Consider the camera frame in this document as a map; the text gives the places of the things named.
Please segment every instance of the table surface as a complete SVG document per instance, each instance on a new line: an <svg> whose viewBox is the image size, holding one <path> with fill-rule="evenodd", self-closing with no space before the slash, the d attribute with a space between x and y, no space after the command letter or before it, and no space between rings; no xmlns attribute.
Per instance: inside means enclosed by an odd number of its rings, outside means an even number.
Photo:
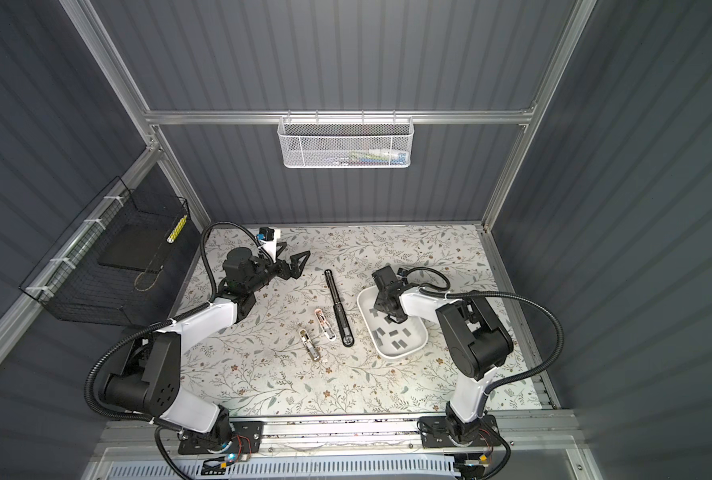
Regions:
<svg viewBox="0 0 712 480"><path fill-rule="evenodd" d="M371 273L386 264L432 266L444 272L452 291L496 290L473 225L299 227L282 230L282 258L312 252L298 280L274 279L257 292L249 316L211 335L182 357L182 384L226 406L235 416L443 411L457 370L438 325L426 322L428 344L390 362L376 352L356 305L356 295L374 284ZM215 229L207 257L219 280L222 262L236 246L255 247L243 232ZM355 344L327 341L314 319L321 308L336 328L324 270L332 269ZM427 280L428 274L412 274ZM199 263L188 280L179 311L203 302L209 284ZM488 299L513 336L504 305ZM313 362L298 332L305 328L322 359ZM499 377L526 370L517 342ZM539 409L530 379L493 392L490 410Z"/></svg>

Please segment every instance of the white mesh basket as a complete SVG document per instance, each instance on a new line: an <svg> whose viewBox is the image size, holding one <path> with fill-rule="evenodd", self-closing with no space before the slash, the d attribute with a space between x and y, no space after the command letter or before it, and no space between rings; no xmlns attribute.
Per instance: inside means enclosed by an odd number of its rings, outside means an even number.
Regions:
<svg viewBox="0 0 712 480"><path fill-rule="evenodd" d="M278 122L284 166L289 168L409 167L412 119L385 123Z"/></svg>

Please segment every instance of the yellow connector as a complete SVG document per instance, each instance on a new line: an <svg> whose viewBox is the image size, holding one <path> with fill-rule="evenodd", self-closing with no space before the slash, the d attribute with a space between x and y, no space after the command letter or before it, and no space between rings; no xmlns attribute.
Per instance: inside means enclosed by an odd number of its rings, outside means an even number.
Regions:
<svg viewBox="0 0 712 480"><path fill-rule="evenodd" d="M180 235L182 228L186 225L186 221L188 221L188 215L183 215L182 218L180 219L180 221L175 226L175 229L172 230L172 232L167 237L166 241L168 244L175 243L175 239L177 238L178 235Z"/></svg>

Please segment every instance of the white tray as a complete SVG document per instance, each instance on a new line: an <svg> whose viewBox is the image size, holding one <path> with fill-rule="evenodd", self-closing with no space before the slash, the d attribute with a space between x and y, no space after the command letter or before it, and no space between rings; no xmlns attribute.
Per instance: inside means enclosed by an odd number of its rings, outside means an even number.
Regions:
<svg viewBox="0 0 712 480"><path fill-rule="evenodd" d="M363 289L356 297L361 318L367 324L374 348L386 360L399 360L420 350L428 343L428 330L418 316L410 316L407 321L393 323L385 319L386 314L374 309L378 298L378 287Z"/></svg>

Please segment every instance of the black mounting plate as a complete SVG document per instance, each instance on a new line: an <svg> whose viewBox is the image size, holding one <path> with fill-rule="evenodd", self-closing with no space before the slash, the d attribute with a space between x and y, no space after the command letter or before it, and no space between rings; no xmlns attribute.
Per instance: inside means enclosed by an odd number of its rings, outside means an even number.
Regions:
<svg viewBox="0 0 712 480"><path fill-rule="evenodd" d="M257 453L260 451L260 441L262 440L262 422L231 422L233 425L233 431L236 435L246 437L249 440L249 451L251 453ZM247 442L244 438L241 439L242 442L242 455L247 453ZM179 455L213 455L209 453L204 445L199 445L197 438L188 438L187 440L182 440L180 446L177 449ZM238 454L238 443L226 453Z"/></svg>
<svg viewBox="0 0 712 480"><path fill-rule="evenodd" d="M423 448L456 448L460 447L452 442L452 438L447 435L446 421L442 416L420 417L418 423L425 425L425 432L421 432ZM497 420L492 415L485 415L481 418L481 428L479 435L474 438L467 447L496 447L501 445L500 440L491 433L492 428L498 428Z"/></svg>

